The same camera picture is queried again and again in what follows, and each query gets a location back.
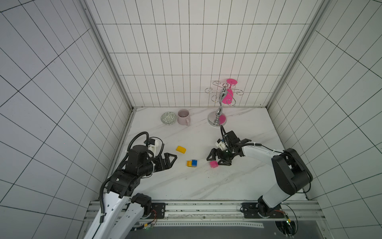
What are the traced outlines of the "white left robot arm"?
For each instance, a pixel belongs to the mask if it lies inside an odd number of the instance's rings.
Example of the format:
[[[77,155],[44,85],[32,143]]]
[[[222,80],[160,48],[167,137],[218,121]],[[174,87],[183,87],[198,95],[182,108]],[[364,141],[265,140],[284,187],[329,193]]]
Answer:
[[[141,180],[172,168],[177,156],[156,154],[154,146],[129,149],[115,172],[101,185],[100,209],[85,234],[86,239],[124,239],[131,231],[147,229],[164,218],[164,204],[155,207],[150,196],[135,193]]]

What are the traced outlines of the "pink square lego brick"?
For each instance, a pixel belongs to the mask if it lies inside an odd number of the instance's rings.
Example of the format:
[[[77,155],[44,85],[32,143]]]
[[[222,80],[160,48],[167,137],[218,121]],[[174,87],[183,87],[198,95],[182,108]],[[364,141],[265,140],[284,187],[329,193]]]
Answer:
[[[216,162],[216,161],[210,161],[210,167],[211,167],[211,168],[217,168],[217,167],[218,167],[218,162]]]

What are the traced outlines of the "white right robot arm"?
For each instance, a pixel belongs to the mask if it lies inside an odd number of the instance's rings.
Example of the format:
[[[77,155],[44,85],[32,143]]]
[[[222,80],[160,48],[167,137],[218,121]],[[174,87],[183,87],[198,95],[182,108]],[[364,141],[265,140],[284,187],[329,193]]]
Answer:
[[[276,184],[258,199],[255,206],[257,213],[265,218],[283,201],[310,186],[313,176],[298,152],[292,148],[278,151],[250,139],[240,140],[233,131],[226,132],[220,128],[221,139],[218,139],[207,161],[214,161],[220,166],[231,166],[236,156],[250,157],[273,167]]]

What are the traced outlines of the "yellow curved lego brick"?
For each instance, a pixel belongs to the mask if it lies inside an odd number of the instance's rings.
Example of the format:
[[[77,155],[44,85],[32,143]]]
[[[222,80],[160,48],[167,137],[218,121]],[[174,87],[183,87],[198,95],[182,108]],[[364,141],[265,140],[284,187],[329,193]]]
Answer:
[[[185,154],[186,153],[186,148],[184,148],[184,147],[182,147],[182,146],[178,146],[177,148],[176,148],[176,151],[177,152],[180,152],[180,153],[182,153],[182,154]]]

